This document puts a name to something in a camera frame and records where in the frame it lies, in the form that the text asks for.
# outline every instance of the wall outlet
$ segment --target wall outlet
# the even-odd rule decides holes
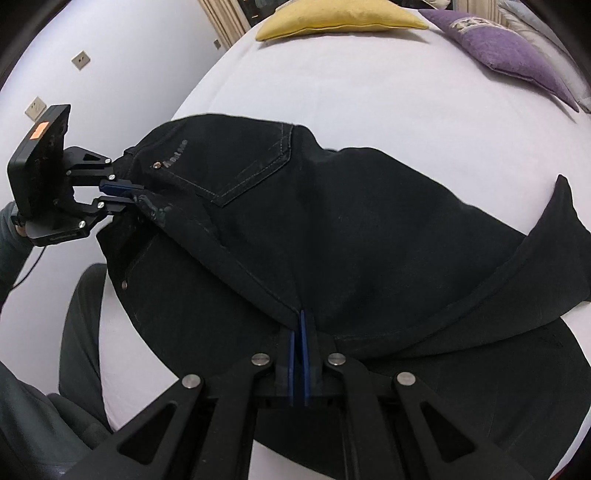
[[[76,66],[78,70],[82,70],[86,67],[90,62],[90,57],[86,54],[84,50],[82,50],[78,55],[76,55],[72,59],[72,63]]]
[[[31,105],[25,110],[26,116],[28,116],[34,122],[41,116],[41,114],[45,111],[47,105],[43,100],[39,97],[35,98]]]

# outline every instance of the gray pants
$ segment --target gray pants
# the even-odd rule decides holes
[[[72,296],[61,343],[60,395],[44,396],[0,363],[0,470],[6,478],[55,480],[111,434],[98,354],[105,275],[106,265],[89,267]]]

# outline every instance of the bed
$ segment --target bed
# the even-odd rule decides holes
[[[433,24],[424,31],[265,44],[254,40],[259,27],[208,72],[175,119],[248,116],[305,125],[324,148],[374,147],[524,234],[562,174],[580,220],[591,229],[591,115],[481,66]],[[591,306],[581,304],[563,318],[591,362]],[[99,350],[103,399],[114,428],[177,379],[141,340],[109,281]],[[122,359],[128,366],[123,373]],[[590,426],[591,412],[555,473]],[[250,478],[326,477],[255,445]]]

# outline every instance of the metal screw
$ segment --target metal screw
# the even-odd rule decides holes
[[[201,385],[201,378],[199,375],[189,374],[183,377],[182,383],[185,388],[196,388]]]
[[[255,353],[251,358],[252,364],[257,367],[264,367],[265,365],[268,365],[270,361],[271,357],[266,353]]]
[[[328,360],[329,363],[334,367],[339,367],[347,361],[347,357],[345,357],[342,353],[335,352],[329,355]]]
[[[410,387],[417,381],[417,377],[415,377],[411,372],[400,372],[396,376],[396,380],[399,384],[404,385],[405,387]]]

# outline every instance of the person's arm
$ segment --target person's arm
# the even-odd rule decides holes
[[[0,212],[0,311],[25,264],[33,244],[10,221],[14,202]]]

